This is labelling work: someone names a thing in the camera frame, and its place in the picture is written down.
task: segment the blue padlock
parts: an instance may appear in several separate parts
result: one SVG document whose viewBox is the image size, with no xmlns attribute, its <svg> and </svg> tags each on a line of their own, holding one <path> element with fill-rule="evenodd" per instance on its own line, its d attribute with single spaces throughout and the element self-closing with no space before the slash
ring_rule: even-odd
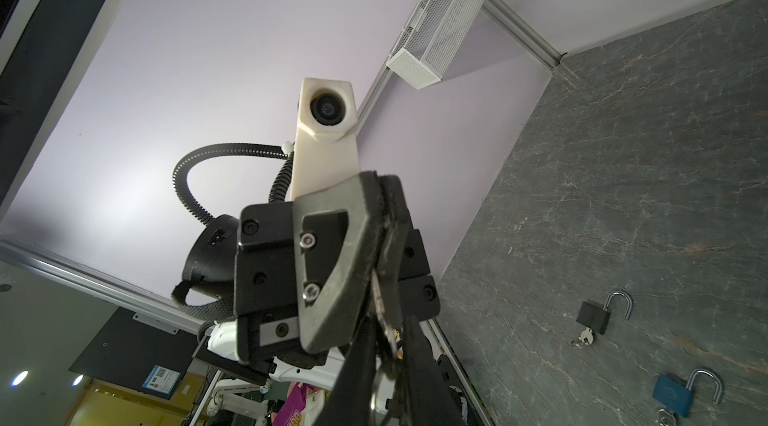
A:
<svg viewBox="0 0 768 426">
<path fill-rule="evenodd" d="M 690 404 L 694 402 L 694 392 L 676 382 L 666 374 L 659 374 L 654 388 L 654 399 L 680 415 L 688 417 Z"/>
</svg>

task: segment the camera lens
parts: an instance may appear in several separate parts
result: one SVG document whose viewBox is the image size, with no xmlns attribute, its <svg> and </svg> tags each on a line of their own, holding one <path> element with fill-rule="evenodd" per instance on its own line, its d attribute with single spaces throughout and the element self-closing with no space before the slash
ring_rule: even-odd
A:
<svg viewBox="0 0 768 426">
<path fill-rule="evenodd" d="M 312 116 L 318 123 L 332 126 L 340 124 L 344 119 L 344 104 L 336 96 L 325 93 L 312 100 L 310 103 Z"/>
</svg>

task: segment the wire basket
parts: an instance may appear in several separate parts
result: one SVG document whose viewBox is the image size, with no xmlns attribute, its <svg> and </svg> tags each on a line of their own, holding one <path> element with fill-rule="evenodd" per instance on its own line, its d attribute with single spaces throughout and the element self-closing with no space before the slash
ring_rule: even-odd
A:
<svg viewBox="0 0 768 426">
<path fill-rule="evenodd" d="M 442 80 L 483 0 L 418 0 L 386 65 L 416 89 Z"/>
</svg>

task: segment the robotic arm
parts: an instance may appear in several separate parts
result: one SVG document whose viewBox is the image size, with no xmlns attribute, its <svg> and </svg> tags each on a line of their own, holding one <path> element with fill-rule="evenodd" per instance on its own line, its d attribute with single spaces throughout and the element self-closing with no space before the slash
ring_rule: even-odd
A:
<svg viewBox="0 0 768 426">
<path fill-rule="evenodd" d="M 315 370 L 317 385 L 333 390 L 317 426 L 369 424 L 385 382 L 395 390 L 387 417 L 463 424 L 418 325 L 440 308 L 421 236 L 398 178 L 360 172 L 356 123 L 349 82 L 306 78 L 287 158 L 291 201 L 209 221 L 174 299 L 218 320 L 198 352 L 282 378 L 285 365 Z M 190 288 L 218 300 L 187 306 Z"/>
</svg>

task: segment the purple package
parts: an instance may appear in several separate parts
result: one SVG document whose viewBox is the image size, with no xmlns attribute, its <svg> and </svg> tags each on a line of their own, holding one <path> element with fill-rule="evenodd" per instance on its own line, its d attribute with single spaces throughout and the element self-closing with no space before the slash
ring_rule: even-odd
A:
<svg viewBox="0 0 768 426">
<path fill-rule="evenodd" d="M 306 384 L 302 384 L 301 387 L 297 384 L 291 389 L 286 402 L 280 408 L 275 420 L 272 421 L 273 426 L 299 426 L 301 424 L 301 412 L 306 406 L 306 389 Z"/>
</svg>

